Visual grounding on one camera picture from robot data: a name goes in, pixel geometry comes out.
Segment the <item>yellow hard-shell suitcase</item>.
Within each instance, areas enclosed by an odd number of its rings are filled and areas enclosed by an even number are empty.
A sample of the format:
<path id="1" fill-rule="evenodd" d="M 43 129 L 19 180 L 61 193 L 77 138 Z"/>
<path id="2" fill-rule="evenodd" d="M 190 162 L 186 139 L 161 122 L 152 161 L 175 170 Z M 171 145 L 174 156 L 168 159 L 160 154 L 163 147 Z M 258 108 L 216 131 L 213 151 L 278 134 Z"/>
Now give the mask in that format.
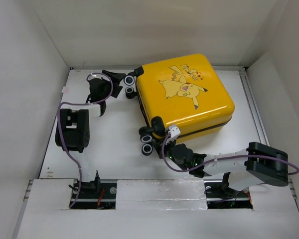
<path id="1" fill-rule="evenodd" d="M 181 142 L 219 131 L 235 105 L 211 63 L 201 53 L 141 65 L 123 78 L 126 97 L 138 98 L 146 125 L 139 129 L 142 154 L 160 152 L 166 131 Z"/>

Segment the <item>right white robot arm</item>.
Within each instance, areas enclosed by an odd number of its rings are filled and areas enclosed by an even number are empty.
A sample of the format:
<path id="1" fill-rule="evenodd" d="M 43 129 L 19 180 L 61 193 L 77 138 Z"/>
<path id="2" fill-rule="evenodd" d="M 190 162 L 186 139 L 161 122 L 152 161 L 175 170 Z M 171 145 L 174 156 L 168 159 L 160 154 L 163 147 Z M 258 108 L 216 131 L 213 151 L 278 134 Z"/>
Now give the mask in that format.
<path id="1" fill-rule="evenodd" d="M 288 185 L 288 154 L 267 145 L 250 142 L 246 149 L 228 154 L 199 154 L 175 141 L 162 141 L 159 156 L 170 159 L 175 172 L 187 172 L 197 178 L 223 174 L 221 192 L 232 196 L 237 191 L 259 184 Z"/>

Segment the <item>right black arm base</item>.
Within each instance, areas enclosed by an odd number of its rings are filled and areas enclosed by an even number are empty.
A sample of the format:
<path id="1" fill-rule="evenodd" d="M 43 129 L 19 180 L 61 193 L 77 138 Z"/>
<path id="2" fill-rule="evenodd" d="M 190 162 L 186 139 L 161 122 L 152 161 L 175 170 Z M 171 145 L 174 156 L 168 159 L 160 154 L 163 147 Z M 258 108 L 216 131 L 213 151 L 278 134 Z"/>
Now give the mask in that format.
<path id="1" fill-rule="evenodd" d="M 222 180 L 205 180 L 207 209 L 252 209 L 249 192 L 229 188 L 230 173 L 225 173 Z"/>

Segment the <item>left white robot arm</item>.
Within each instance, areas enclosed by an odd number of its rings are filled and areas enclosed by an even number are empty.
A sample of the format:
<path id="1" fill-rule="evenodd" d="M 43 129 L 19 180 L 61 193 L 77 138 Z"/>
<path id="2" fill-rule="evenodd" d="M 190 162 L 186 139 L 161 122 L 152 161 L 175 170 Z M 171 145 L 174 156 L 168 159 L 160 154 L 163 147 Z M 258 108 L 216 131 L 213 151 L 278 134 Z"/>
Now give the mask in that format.
<path id="1" fill-rule="evenodd" d="M 84 103 L 61 102 L 57 110 L 57 126 L 55 143 L 69 156 L 78 168 L 78 179 L 74 190 L 81 190 L 89 197 L 97 197 L 101 193 L 101 185 L 95 181 L 97 172 L 92 167 L 71 155 L 71 151 L 83 153 L 90 142 L 90 113 L 97 110 L 102 116 L 106 110 L 106 100 L 117 98 L 122 90 L 121 81 L 125 73 L 114 73 L 107 70 L 90 73 L 86 81 L 89 93 Z"/>

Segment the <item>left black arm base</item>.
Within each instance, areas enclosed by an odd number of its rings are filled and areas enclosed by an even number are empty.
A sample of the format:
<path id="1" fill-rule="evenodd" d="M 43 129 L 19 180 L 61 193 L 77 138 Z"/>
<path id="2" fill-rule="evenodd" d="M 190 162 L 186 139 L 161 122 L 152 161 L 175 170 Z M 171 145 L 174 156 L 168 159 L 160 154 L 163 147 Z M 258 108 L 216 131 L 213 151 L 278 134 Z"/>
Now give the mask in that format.
<path id="1" fill-rule="evenodd" d="M 68 187 L 72 190 L 69 208 L 75 210 L 114 210 L 116 208 L 117 180 L 101 179 L 96 172 L 95 179 L 82 182 L 78 193 L 79 182 Z"/>

